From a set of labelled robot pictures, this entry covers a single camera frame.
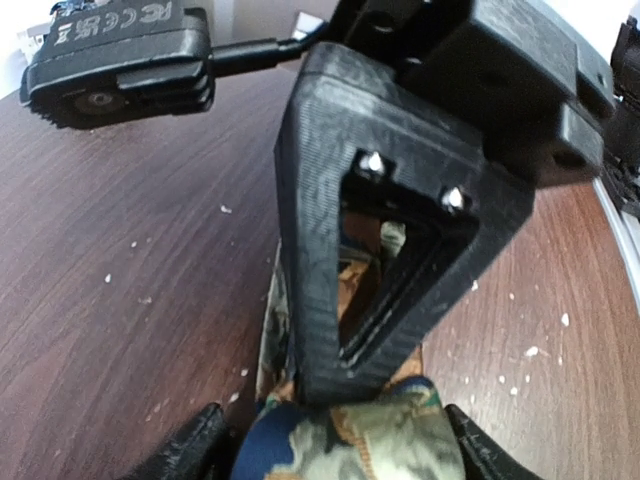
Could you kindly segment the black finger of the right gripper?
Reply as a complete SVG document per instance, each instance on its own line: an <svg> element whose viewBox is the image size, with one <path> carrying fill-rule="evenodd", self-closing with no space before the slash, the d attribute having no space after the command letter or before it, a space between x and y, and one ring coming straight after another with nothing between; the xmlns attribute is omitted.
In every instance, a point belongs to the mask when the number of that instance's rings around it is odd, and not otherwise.
<svg viewBox="0 0 640 480"><path fill-rule="evenodd" d="M374 397L533 210L533 188L485 160L478 131L335 43L307 55L275 163L297 396L307 405ZM361 330L342 343L345 200L404 223L407 238Z"/></svg>

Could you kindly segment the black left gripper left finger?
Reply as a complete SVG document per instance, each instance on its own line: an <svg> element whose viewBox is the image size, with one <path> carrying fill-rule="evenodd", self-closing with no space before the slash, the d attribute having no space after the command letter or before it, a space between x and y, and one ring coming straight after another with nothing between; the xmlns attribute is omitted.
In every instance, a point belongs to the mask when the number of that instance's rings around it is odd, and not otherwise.
<svg viewBox="0 0 640 480"><path fill-rule="evenodd" d="M209 403L122 479L228 479L234 456L224 411Z"/></svg>

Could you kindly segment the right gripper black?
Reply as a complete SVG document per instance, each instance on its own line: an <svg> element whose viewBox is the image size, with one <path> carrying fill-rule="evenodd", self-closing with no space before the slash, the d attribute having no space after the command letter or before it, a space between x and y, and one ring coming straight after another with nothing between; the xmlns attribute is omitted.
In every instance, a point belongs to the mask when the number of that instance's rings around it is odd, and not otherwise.
<svg viewBox="0 0 640 480"><path fill-rule="evenodd" d="M329 37L477 129L485 157L539 188L603 164L608 62L542 1L341 1Z"/></svg>

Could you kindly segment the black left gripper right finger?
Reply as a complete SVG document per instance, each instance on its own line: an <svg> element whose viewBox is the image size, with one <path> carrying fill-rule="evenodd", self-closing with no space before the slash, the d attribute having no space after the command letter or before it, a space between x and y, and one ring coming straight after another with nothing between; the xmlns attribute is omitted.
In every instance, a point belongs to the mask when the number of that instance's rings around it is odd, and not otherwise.
<svg viewBox="0 0 640 480"><path fill-rule="evenodd" d="M445 407L471 480L540 480L521 465L455 404Z"/></svg>

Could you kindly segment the brown green patterned tie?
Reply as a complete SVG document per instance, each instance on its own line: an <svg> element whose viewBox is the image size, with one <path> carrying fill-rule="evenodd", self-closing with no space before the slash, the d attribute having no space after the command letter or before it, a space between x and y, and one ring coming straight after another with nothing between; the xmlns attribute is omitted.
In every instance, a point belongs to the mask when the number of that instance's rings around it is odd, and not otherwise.
<svg viewBox="0 0 640 480"><path fill-rule="evenodd" d="M420 347L373 400L312 410L275 386L237 454L234 479L462 479L462 453Z"/></svg>

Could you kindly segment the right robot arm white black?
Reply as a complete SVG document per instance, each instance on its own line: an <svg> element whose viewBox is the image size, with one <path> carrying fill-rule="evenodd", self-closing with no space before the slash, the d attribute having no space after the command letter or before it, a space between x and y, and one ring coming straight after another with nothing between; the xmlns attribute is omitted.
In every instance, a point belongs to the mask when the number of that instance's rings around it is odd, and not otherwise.
<svg viewBox="0 0 640 480"><path fill-rule="evenodd" d="M390 377L539 189L639 163L639 34L603 59L537 1L343 1L275 148L296 395L272 478L525 479L430 382Z"/></svg>

